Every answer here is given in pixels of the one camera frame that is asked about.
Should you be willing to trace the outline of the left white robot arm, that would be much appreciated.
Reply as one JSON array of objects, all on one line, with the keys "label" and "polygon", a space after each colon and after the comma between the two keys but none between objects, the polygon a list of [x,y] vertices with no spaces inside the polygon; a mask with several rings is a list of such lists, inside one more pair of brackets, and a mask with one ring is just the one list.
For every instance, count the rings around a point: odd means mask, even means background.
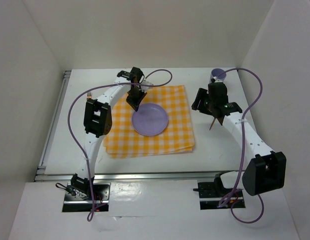
[{"label": "left white robot arm", "polygon": [[126,103],[134,110],[147,94],[147,88],[140,86],[144,81],[141,69],[133,67],[130,71],[120,71],[112,84],[102,95],[88,99],[85,106],[84,127],[85,144],[80,147],[84,151],[80,167],[71,179],[72,188],[83,200],[92,197],[94,193],[93,180],[95,164],[99,148],[105,136],[112,128],[112,108],[121,97],[126,95]]}]

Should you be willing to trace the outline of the lilac cup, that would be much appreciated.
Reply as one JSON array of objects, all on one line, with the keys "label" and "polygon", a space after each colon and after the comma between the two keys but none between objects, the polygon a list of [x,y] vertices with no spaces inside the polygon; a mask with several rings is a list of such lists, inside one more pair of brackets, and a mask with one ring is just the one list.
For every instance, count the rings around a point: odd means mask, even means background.
[{"label": "lilac cup", "polygon": [[223,69],[221,69],[221,68],[214,68],[211,71],[210,79],[213,78],[213,77],[217,77],[217,81],[216,82],[224,82],[226,76],[227,76],[227,74],[226,74],[226,72]]}]

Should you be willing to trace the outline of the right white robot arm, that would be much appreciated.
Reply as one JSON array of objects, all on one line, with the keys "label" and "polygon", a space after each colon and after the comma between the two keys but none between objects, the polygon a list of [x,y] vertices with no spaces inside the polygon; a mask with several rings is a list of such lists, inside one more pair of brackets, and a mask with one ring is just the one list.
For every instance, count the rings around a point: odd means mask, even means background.
[{"label": "right white robot arm", "polygon": [[213,190],[218,196],[226,195],[232,187],[245,190],[255,196],[284,186],[286,157],[269,147],[243,116],[236,102],[229,102],[227,87],[222,82],[212,82],[208,88],[200,88],[191,108],[213,116],[244,148],[244,160],[248,165],[242,171],[218,174]]}]

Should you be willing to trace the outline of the copper fork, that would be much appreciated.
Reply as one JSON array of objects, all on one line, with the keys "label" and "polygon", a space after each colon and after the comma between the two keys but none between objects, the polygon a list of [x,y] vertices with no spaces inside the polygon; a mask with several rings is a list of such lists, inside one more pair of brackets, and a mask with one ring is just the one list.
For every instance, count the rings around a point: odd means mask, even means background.
[{"label": "copper fork", "polygon": [[90,100],[92,99],[92,93],[89,91],[87,92],[87,97],[86,97],[87,100]]}]

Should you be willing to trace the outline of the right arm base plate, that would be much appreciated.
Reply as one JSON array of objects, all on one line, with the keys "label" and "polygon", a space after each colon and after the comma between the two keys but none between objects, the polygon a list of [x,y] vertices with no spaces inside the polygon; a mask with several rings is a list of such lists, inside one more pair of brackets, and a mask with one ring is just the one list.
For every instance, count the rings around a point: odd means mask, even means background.
[{"label": "right arm base plate", "polygon": [[230,193],[231,189],[224,188],[217,181],[199,182],[193,191],[198,193],[201,210],[230,209],[233,204],[235,204],[235,209],[245,208],[242,191],[236,192],[226,206],[220,207],[219,201],[226,194]]}]

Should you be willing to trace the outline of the lilac plate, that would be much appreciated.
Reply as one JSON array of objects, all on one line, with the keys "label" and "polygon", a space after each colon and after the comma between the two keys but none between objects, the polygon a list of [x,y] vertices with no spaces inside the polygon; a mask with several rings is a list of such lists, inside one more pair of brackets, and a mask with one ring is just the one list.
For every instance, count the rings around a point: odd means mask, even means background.
[{"label": "lilac plate", "polygon": [[161,134],[168,126],[169,117],[166,110],[158,104],[145,103],[131,117],[134,130],[146,137]]}]

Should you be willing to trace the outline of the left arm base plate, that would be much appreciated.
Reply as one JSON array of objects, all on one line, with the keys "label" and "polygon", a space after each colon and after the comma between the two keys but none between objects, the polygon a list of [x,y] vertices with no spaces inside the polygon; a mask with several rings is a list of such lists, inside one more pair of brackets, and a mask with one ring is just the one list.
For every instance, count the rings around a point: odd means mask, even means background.
[{"label": "left arm base plate", "polygon": [[[92,197],[90,194],[84,194],[71,187],[68,183],[66,185],[56,183],[58,189],[64,191],[63,213],[80,213],[89,212],[92,208]],[[108,212],[109,211],[109,196],[110,184],[96,184],[93,186],[95,212]]]}]

